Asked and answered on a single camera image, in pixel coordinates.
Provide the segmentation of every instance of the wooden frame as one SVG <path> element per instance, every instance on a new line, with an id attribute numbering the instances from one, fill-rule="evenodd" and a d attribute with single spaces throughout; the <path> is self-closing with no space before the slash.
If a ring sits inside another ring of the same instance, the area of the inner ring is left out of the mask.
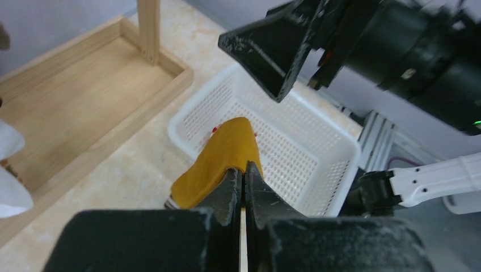
<path id="1" fill-rule="evenodd" d="M 11 163 L 35 203 L 30 211 L 0 219 L 0 247 L 192 84 L 192 70 L 159 47 L 159 0 L 138 0 L 138 8 L 140 30 L 114 18 L 0 78 L 0 118 L 27 142 L 27 151 Z M 110 56 L 115 52 L 119 59 Z M 98 121 L 103 117 L 96 111 L 111 120 Z"/>

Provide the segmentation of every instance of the yellow cloth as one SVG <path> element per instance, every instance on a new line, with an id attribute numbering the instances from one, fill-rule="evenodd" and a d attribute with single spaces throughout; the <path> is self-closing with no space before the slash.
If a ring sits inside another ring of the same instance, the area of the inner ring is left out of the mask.
<path id="1" fill-rule="evenodd" d="M 251 123 L 234 118 L 218 128 L 194 165 L 174 182 L 172 199 L 183 209 L 195 207 L 219 185 L 227 169 L 245 172 L 247 162 L 255 162 L 262 174 Z"/>

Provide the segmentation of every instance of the white plastic basket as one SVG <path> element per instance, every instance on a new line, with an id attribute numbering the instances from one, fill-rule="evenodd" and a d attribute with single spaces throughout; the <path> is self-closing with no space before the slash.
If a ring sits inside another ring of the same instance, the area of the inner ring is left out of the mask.
<path id="1" fill-rule="evenodd" d="M 337 216 L 356 174 L 360 147 L 313 103 L 293 89 L 278 104 L 234 64 L 181 107 L 168 134 L 193 162 L 213 128 L 246 117 L 257 135 L 266 183 L 304 215 Z"/>

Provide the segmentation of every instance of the wooden post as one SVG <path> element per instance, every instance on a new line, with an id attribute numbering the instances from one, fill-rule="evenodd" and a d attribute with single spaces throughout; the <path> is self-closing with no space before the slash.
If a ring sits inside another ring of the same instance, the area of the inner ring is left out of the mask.
<path id="1" fill-rule="evenodd" d="M 160 0 L 137 0 L 141 54 L 152 65 L 157 65 L 159 61 L 160 5 Z"/>

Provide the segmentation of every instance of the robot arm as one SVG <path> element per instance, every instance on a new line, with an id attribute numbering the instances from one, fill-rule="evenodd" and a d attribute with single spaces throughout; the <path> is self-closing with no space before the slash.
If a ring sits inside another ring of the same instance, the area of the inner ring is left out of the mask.
<path id="1" fill-rule="evenodd" d="M 389 216 L 393 207 L 412 207 L 443 196 L 464 196 L 457 214 L 481 211 L 481 153 L 421 167 L 364 174 L 344 202 L 343 215 Z"/>
<path id="2" fill-rule="evenodd" d="M 222 34 L 218 46 L 279 103 L 309 52 L 324 49 L 311 88 L 328 87 L 346 66 L 459 131 L 481 134 L 481 24 L 461 5 L 427 11 L 411 2 L 296 0 Z"/>
<path id="3" fill-rule="evenodd" d="M 390 178 L 404 207 L 423 201 L 481 191 L 481 153 L 413 168 L 394 168 Z"/>

